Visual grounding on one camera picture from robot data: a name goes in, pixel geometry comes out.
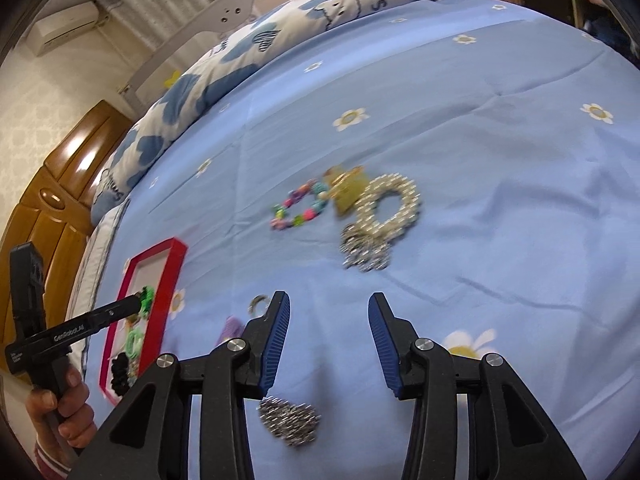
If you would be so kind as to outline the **person's left hand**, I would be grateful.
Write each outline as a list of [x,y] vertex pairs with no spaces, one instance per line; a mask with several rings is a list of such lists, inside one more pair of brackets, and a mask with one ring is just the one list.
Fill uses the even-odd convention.
[[73,365],[66,372],[68,389],[58,400],[52,391],[35,388],[25,408],[43,451],[62,458],[61,438],[71,448],[85,448],[96,435],[94,411],[87,403],[89,389]]

